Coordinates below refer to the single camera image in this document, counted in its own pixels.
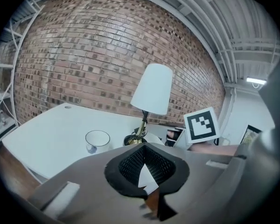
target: framed picture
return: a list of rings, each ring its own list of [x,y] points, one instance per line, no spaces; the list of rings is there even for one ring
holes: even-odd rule
[[[247,145],[251,144],[260,132],[261,130],[251,125],[248,125],[246,132],[243,136],[243,139],[241,141],[241,144],[247,144]]]
[[[220,137],[220,129],[213,107],[183,116],[189,143],[199,143]]]

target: white table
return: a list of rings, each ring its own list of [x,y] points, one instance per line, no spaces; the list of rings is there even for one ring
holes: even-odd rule
[[[49,179],[75,161],[91,155],[85,140],[89,131],[105,131],[110,135],[111,148],[118,148],[141,121],[137,117],[64,103],[26,122],[2,142],[24,166]],[[151,133],[145,139],[164,145]]]

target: ceiling light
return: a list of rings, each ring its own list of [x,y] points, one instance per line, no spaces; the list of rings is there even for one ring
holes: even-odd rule
[[[247,82],[253,82],[253,83],[257,83],[257,84],[265,84],[266,83],[265,80],[259,80],[259,79],[254,79],[254,78],[247,78]]]

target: shelving rack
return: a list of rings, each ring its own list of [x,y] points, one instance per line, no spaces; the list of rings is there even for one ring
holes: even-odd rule
[[[2,34],[0,36],[0,42],[4,42],[6,45],[11,42],[16,48],[13,64],[0,63],[0,68],[12,70],[10,84],[5,91],[0,88],[0,106],[2,103],[4,104],[4,100],[8,98],[10,99],[12,106],[12,111],[10,112],[11,116],[0,109],[0,142],[6,135],[8,135],[19,126],[14,108],[15,67],[25,36],[43,7],[44,6],[39,7],[39,5],[34,0],[24,0],[23,3],[14,12],[6,27],[3,28]],[[22,22],[28,20],[30,21],[27,23],[23,34],[16,32],[19,25]]]

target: table lamp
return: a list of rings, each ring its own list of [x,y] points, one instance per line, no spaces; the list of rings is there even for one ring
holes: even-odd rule
[[[143,112],[142,123],[136,134],[125,137],[124,145],[146,142],[143,137],[149,112],[167,114],[172,75],[172,70],[165,65],[153,63],[147,66],[131,100],[131,105]]]

